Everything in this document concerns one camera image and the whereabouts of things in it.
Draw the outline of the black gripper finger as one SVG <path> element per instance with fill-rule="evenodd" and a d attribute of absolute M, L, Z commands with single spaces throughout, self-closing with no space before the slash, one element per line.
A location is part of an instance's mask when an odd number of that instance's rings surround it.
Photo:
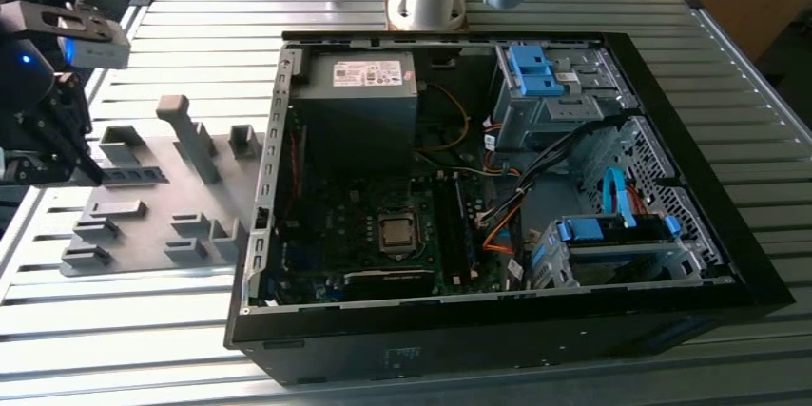
<path fill-rule="evenodd" d="M 92 132 L 89 105 L 78 76 L 53 75 L 53 86 L 24 115 L 24 131 L 36 145 L 24 183 L 100 186 L 104 172 L 92 159 L 85 135 Z"/>

